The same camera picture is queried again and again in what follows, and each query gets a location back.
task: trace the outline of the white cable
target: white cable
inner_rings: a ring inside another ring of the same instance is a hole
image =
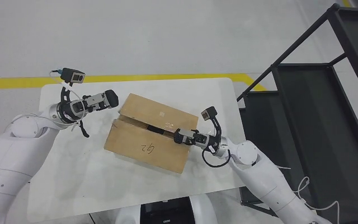
[[[71,90],[71,88],[69,88],[69,86],[66,86],[65,84],[63,84],[63,83],[57,81],[57,80],[51,75],[51,73],[53,73],[53,71],[51,71],[51,72],[49,73],[49,76],[50,76],[56,83],[60,84],[61,86],[65,87],[67,90],[69,90],[71,93],[75,94],[76,97],[77,97],[77,98],[79,99],[79,101],[81,102],[82,108],[83,108],[83,114],[82,114],[82,117],[81,117],[79,120],[76,120],[76,122],[75,122],[76,124],[79,124],[79,122],[84,118],[84,115],[85,115],[85,112],[84,112],[84,104],[83,104],[82,98],[79,97],[79,96],[77,95],[77,93],[75,93],[73,90]]]
[[[302,185],[302,183],[303,183],[303,181],[304,181],[305,179],[307,179],[306,184],[305,184],[302,188],[300,188],[301,185]],[[305,199],[303,199],[303,198],[301,197],[300,191],[302,191],[308,184],[309,184],[309,177],[305,176],[305,177],[301,180],[300,184],[298,185],[297,191],[294,191],[294,192],[297,192],[298,198],[299,198],[300,200],[302,200],[302,201],[304,202],[304,204],[305,204],[307,207],[309,207],[310,209],[314,209],[314,210],[318,210],[318,211],[327,210],[327,209],[331,208],[333,205],[337,204],[337,224],[340,224],[340,203],[339,203],[337,200],[334,201],[332,204],[330,204],[329,206],[327,206],[327,207],[325,207],[325,208],[314,208],[314,207],[310,206],[310,205],[305,201]]]
[[[277,168],[279,168],[279,169],[287,169],[287,170],[291,170],[291,168],[289,168],[289,167],[283,167],[283,166],[277,166]]]

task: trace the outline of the camera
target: camera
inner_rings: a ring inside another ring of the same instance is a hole
[[[82,83],[84,76],[86,75],[79,70],[70,68],[63,68],[62,70],[59,70],[58,73],[61,74],[60,78],[66,83]]]

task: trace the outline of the box lid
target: box lid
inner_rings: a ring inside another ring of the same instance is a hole
[[[153,100],[130,94],[120,114],[174,133],[178,128],[196,129],[198,117]]]

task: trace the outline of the gray floor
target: gray floor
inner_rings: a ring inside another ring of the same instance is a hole
[[[334,0],[2,1],[0,77],[45,77],[52,69],[89,75],[249,73],[258,77]],[[327,62],[343,52],[329,24],[285,62]],[[347,60],[336,66],[358,111]],[[274,90],[272,77],[262,84]],[[235,83],[239,95],[244,83]],[[40,89],[0,89],[0,130],[21,113],[37,111]],[[29,185],[7,223],[27,223]],[[219,223],[281,223],[238,204],[237,189],[210,193]],[[113,223],[116,211],[94,214]],[[91,223],[88,215],[43,223]]]

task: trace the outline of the yellow floor line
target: yellow floor line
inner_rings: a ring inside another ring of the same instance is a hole
[[[352,7],[352,6],[351,6],[351,3],[349,2],[349,0],[342,0],[342,2],[343,2],[343,5],[344,5],[345,7]]]
[[[253,79],[245,73],[237,74],[135,74],[117,76],[86,76],[84,82],[123,82],[123,81],[142,81],[142,80],[180,80],[188,78],[230,78],[233,82],[244,82],[248,86],[253,83]],[[50,77],[30,77],[30,78],[0,78],[0,89],[3,88],[41,88],[47,84],[55,82]],[[258,84],[254,90],[266,90]]]

